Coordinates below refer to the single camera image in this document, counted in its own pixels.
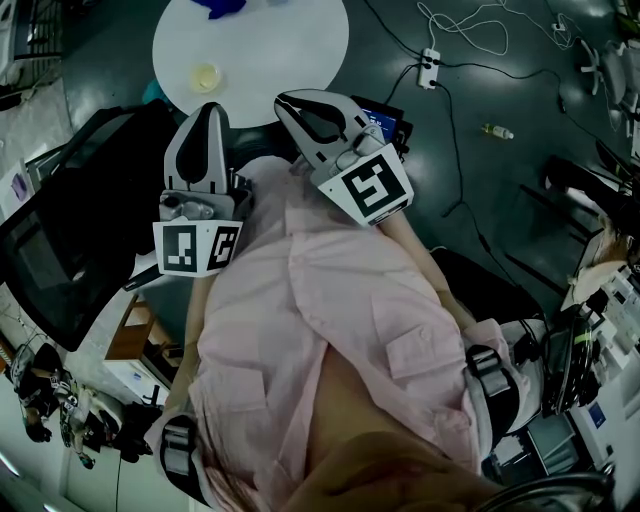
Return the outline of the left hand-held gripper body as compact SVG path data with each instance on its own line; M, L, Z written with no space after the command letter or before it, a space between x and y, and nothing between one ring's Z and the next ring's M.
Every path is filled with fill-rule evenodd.
M253 183L232 176L226 194L166 190L153 224L159 272L182 277L220 273L232 261L253 204Z

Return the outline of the yellow plastic cup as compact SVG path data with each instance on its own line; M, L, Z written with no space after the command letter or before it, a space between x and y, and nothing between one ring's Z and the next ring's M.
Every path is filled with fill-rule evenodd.
M190 73L190 87L199 94L215 91L222 82L222 72L210 63L194 66Z

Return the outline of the person's right forearm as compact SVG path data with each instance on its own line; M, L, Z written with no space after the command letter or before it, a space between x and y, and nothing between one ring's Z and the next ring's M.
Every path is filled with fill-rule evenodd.
M435 290L441 305L453 316L461 330L471 328L476 320L457 301L444 273L423 245L403 212L387 217L378 224L380 231L400 245L414 261L421 274Z

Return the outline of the person's left forearm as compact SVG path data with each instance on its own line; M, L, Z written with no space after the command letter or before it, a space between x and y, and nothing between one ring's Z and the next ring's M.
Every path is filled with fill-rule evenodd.
M200 360L197 343L204 329L206 304L216 278L217 275L197 278L193 283L185 326L184 354L172 387L179 401L188 395L196 375Z

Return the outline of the black device with blue screen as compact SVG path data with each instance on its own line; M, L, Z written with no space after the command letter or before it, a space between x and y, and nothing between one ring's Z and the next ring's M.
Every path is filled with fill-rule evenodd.
M403 160L410 151L408 142L413 133L413 125L404 119L404 111L361 96L352 95L351 98L370 121L381 128L384 140L394 146Z

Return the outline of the teal bag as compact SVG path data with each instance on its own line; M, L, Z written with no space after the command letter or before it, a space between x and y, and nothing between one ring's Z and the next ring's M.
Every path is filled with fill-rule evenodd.
M142 103L143 104L150 104L151 102L153 102L155 100L160 100L160 101L164 102L165 104L170 104L170 101L166 97L164 91L162 90L159 82L156 79L152 80L146 86L146 88L144 90L144 93L143 93L143 96L142 96Z

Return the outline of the white power strip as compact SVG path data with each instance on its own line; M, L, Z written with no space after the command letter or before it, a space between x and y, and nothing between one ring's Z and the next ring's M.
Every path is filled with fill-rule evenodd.
M422 89L429 90L436 88L438 80L441 55L434 49L425 48L422 51L417 85Z

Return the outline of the brown wooden cabinet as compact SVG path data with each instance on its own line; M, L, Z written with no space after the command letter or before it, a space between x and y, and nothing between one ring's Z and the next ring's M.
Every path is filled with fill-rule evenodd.
M150 363L156 368L177 368L182 349L151 310L134 294L116 329L104 358L107 367L124 363Z

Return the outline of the round white table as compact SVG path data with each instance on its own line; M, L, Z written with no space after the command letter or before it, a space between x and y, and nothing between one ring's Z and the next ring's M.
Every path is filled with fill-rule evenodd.
M170 0L156 27L152 59L171 103L190 115L206 102L226 110L236 129L272 123L274 98L289 90L325 89L338 73L349 42L343 0L291 0L269 6L247 0L234 15L208 19L192 0ZM190 87L190 73L215 65L222 82L210 93Z

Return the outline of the black mesh office chair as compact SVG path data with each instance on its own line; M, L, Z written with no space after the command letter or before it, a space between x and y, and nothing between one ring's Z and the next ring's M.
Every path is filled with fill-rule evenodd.
M69 352L130 281L137 257L154 249L164 155L177 128L159 99L98 110L0 224L0 284Z

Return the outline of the pink shirt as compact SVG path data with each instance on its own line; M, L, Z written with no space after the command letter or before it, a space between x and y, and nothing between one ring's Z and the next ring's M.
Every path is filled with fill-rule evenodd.
M461 330L408 253L324 199L305 161L239 174L255 206L210 291L196 375L147 434L162 474L216 512L280 512L337 446L390 432L485 478L467 350L529 388L499 324Z

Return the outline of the blue cloth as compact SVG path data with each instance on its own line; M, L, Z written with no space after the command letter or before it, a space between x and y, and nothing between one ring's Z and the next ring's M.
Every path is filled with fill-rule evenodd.
M197 5L208 10L208 19L217 20L227 15L240 12L247 0L192 0Z

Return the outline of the white office chair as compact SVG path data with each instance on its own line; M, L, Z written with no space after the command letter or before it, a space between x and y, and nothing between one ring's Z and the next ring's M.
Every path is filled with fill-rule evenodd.
M589 61L579 71L592 77L592 95L603 86L615 105L640 115L640 41L608 41L601 52L582 38L579 42Z

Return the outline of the black hard-shell backpack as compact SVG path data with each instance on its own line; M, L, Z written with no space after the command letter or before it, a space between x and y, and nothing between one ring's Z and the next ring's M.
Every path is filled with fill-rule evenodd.
M543 339L543 417L560 415L574 406L586 406L600 389L593 369L600 356L600 344L587 314L579 306L572 306L556 320Z

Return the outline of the dark headset rim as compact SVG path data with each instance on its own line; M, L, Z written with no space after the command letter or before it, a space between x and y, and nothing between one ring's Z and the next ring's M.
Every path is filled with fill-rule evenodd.
M473 512L615 512L609 472L566 473L506 488Z

